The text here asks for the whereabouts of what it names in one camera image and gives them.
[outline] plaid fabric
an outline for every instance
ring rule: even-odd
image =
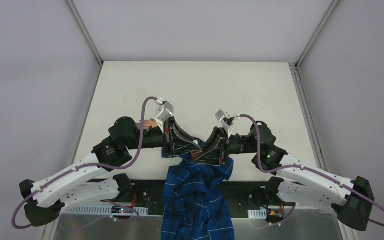
[[[217,188],[232,175],[234,161],[224,165],[195,164],[190,153],[168,168],[162,193],[162,240],[233,240],[228,204]]]

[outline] blue cloth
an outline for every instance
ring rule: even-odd
[[[234,240],[228,204],[217,188],[232,175],[233,159],[212,166],[195,164],[190,153],[181,157],[179,165],[168,168],[161,239]]]

